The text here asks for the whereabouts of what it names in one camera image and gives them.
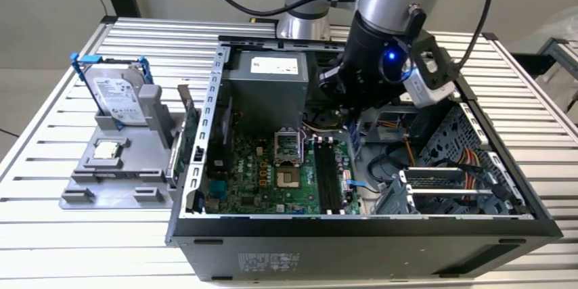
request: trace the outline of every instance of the aluminum extrusion table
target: aluminum extrusion table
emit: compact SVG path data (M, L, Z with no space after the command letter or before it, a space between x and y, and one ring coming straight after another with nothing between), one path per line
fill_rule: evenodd
M349 28L334 27L345 41ZM461 58L472 34L437 32ZM118 59L146 55L163 101L183 104L189 83L203 106L218 35L274 37L273 24L119 18L101 24L83 48ZM474 280L262 282L221 286L578 288L578 130L498 41L478 39L468 82L496 130L557 219L565 238ZM170 210L61 210L58 200L83 154L97 105L69 69L0 164L0 288L213 287L199 283L178 248L165 245Z

